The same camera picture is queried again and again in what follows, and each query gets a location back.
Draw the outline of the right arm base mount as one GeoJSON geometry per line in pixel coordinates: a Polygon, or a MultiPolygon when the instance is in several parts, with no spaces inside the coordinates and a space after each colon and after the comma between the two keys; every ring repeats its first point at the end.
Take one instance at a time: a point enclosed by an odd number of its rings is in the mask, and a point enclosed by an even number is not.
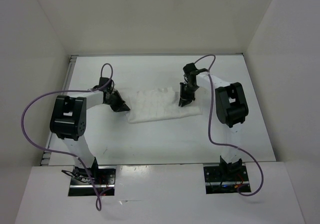
{"type": "Polygon", "coordinates": [[[242,165],[239,170],[231,174],[224,174],[218,164],[203,166],[206,194],[251,192],[247,168],[242,165]]]}

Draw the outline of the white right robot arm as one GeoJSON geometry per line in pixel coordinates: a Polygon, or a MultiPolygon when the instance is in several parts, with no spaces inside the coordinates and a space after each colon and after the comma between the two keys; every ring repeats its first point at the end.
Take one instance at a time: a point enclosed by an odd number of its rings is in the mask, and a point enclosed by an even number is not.
{"type": "Polygon", "coordinates": [[[245,93],[241,83],[224,81],[210,74],[207,69],[185,71],[184,82],[180,83],[178,105],[184,107],[194,101],[195,92],[200,87],[211,93],[208,138],[212,144],[222,147],[219,174],[222,179],[231,180],[237,174],[236,167],[242,164],[241,130],[249,114],[245,93]],[[213,141],[211,136],[213,116],[228,128],[227,143],[213,141]]]}

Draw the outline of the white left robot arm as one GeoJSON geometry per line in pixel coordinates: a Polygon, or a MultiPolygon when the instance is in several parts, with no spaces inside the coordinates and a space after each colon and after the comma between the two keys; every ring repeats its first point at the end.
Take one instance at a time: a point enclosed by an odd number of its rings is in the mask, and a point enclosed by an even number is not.
{"type": "Polygon", "coordinates": [[[109,105],[114,112],[127,112],[129,106],[112,87],[84,92],[81,96],[57,96],[50,121],[50,130],[66,145],[74,159],[74,177],[82,176],[87,183],[99,179],[99,165],[85,139],[86,111],[97,105],[109,105]]]}

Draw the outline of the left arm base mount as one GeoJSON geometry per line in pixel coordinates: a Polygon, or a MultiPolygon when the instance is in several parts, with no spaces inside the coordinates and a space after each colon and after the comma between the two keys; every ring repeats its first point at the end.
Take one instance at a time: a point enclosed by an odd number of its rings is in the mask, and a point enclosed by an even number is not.
{"type": "MultiPolygon", "coordinates": [[[[62,170],[63,174],[70,177],[68,196],[95,196],[93,186],[85,172],[76,168],[72,171],[62,170]]],[[[92,180],[101,196],[114,196],[116,183],[116,166],[100,166],[92,180]]]]}

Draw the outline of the white skirt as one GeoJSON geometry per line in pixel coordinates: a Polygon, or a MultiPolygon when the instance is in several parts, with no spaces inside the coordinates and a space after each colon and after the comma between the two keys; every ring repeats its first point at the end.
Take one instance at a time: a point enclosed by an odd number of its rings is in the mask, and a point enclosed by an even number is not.
{"type": "Polygon", "coordinates": [[[179,96],[179,92],[174,91],[172,87],[135,92],[128,99],[131,109],[126,114],[128,123],[180,119],[202,114],[201,99],[180,107],[179,96]]]}

